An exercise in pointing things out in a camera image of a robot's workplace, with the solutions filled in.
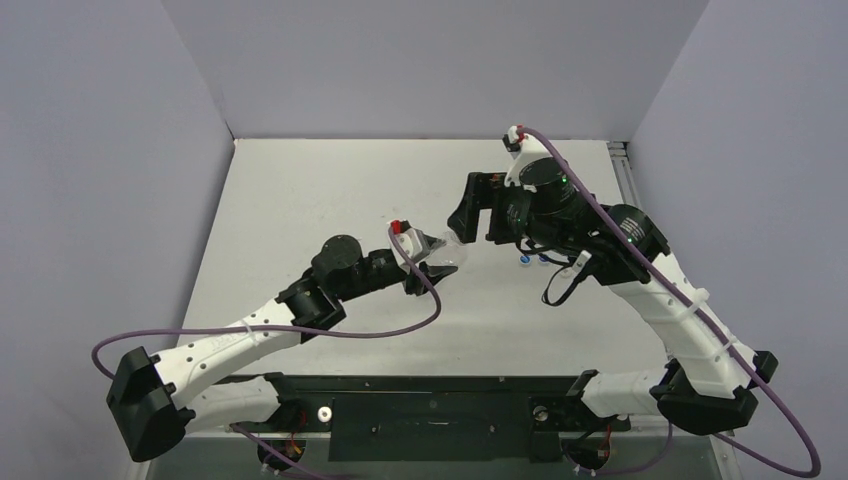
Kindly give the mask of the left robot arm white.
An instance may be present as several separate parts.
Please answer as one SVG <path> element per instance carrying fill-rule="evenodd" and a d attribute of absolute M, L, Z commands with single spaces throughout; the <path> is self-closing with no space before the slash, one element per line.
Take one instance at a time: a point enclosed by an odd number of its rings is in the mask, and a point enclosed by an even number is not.
<path fill-rule="evenodd" d="M 155 459 L 186 434 L 232 423 L 291 427 L 298 402 L 265 375 L 226 377 L 279 350 L 317 336 L 339 337 L 343 304 L 393 285 L 408 295 L 430 294 L 457 272 L 460 243 L 452 233 L 431 236 L 406 221 L 388 227 L 389 248 L 364 253 L 350 235 L 330 237 L 288 288 L 242 319 L 217 329 L 191 329 L 192 341 L 149 353 L 125 353 L 106 397 L 130 458 Z"/>

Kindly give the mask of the clear plastic bottle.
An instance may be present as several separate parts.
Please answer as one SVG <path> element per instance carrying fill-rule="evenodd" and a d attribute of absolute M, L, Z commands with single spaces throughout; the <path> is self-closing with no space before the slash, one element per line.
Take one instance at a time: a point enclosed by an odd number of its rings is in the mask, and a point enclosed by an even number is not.
<path fill-rule="evenodd" d="M 428 255 L 425 262 L 429 265 L 455 265 L 462 267 L 468 258 L 468 248 L 462 243 L 458 236 L 458 249 L 456 252 L 436 252 L 434 255 Z"/>

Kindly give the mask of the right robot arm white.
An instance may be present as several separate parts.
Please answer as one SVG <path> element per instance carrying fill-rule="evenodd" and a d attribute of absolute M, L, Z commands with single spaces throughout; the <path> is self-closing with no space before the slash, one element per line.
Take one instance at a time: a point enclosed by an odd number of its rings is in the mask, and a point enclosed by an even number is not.
<path fill-rule="evenodd" d="M 472 243 L 481 212 L 489 211 L 488 241 L 566 257 L 575 283 L 593 278 L 610 289 L 670 353 L 653 370 L 583 373 L 563 402 L 566 418 L 588 427 L 617 415 L 661 416 L 695 435 L 748 425 L 755 388 L 771 379 L 777 359 L 738 342 L 718 321 L 704 321 L 706 292 L 687 281 L 651 219 L 626 204 L 591 207 L 551 158 L 526 166 L 518 179 L 512 186 L 503 172 L 470 173 L 448 227 Z"/>

